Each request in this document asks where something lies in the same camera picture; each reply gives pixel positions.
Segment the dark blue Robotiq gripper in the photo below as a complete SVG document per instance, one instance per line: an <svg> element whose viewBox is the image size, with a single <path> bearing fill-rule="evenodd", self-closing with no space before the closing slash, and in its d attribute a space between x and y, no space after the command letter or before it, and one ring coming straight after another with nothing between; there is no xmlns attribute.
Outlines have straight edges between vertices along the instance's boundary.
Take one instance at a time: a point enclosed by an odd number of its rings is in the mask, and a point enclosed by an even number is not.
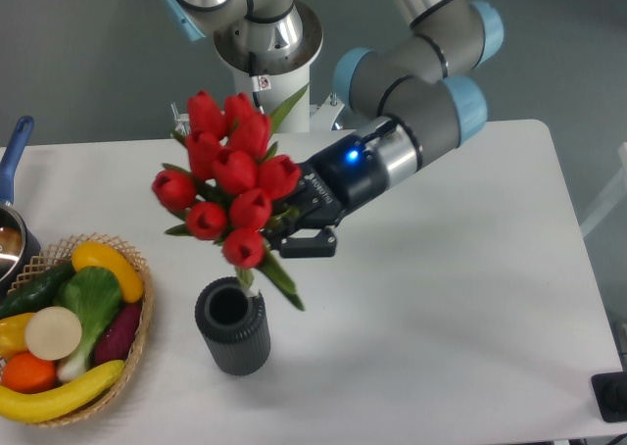
<svg viewBox="0 0 627 445"><path fill-rule="evenodd" d="M341 139L299 164L296 188L279 200L283 216L265 232L270 248L283 259L331 258L337 238L327 226L339 222L387 189L387 171L373 139ZM301 229L319 229L294 237Z"/></svg>

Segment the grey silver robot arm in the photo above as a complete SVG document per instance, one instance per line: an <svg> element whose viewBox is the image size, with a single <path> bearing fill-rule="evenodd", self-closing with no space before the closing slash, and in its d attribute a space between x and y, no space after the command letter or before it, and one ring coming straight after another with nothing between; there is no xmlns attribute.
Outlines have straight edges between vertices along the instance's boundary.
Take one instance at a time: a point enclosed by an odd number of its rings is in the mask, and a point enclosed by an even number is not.
<svg viewBox="0 0 627 445"><path fill-rule="evenodd" d="M459 147L487 121L468 77L500 49L504 28L485 2L396 0L410 38L384 53L365 48L337 63L332 91L309 102L322 45L316 14L298 0L163 0L188 39L210 38L235 85L272 113L282 132L333 125L349 108L367 124L302 163L282 201L295 214L265 232L285 258L330 257L339 222Z"/></svg>

